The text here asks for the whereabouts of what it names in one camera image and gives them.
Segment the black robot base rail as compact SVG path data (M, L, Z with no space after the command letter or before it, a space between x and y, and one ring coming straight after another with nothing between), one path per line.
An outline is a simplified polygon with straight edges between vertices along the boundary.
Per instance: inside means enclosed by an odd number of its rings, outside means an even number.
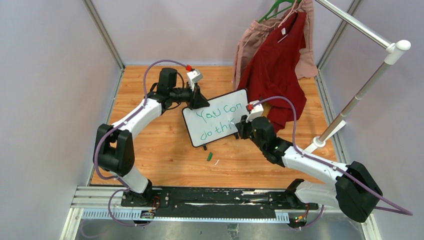
M146 194L80 186L71 203L82 209L84 220L117 220L128 226L159 221L303 225L308 213L322 206L358 223L364 223L372 210L355 190L336 193L300 179L286 189L160 186Z

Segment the white whiteboard black frame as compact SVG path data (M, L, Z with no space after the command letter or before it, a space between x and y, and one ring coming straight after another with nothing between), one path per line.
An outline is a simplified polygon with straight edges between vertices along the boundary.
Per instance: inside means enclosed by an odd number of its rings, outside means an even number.
M246 89L239 89L208 100L209 107L182 109L182 116L194 148L235 134L235 124L247 115L248 96Z

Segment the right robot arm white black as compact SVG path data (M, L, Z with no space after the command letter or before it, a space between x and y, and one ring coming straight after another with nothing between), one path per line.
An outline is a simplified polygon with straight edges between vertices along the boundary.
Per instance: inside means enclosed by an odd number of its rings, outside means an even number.
M303 204L339 208L348 218L364 223L383 193L360 162L334 162L314 154L307 157L292 142L278 137L273 125L261 116L247 121L244 115L235 124L241 139L251 140L272 164L295 169L321 181L294 180L286 189L286 204L298 209Z

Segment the green marker cap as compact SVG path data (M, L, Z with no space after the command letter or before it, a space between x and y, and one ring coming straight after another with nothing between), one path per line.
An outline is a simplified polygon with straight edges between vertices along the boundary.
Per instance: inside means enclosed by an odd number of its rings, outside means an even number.
M210 161L211 161L211 159L212 159L212 157L213 157L213 153L212 153L212 152L210 152L210 153L208 154L207 161L208 161L208 162L210 162Z

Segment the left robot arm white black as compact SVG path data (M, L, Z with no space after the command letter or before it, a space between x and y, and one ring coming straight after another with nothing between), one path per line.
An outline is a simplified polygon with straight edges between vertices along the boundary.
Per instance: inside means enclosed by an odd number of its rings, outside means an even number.
M162 68L158 82L154 83L142 102L124 118L115 123L101 124L96 132L93 163L99 177L107 177L100 169L111 173L140 206L146 207L157 199L152 182L135 167L135 138L154 119L171 109L172 104L185 103L190 110L208 107L198 82L202 74L198 69L186 67L188 82L177 87L177 79L183 76L170 67Z

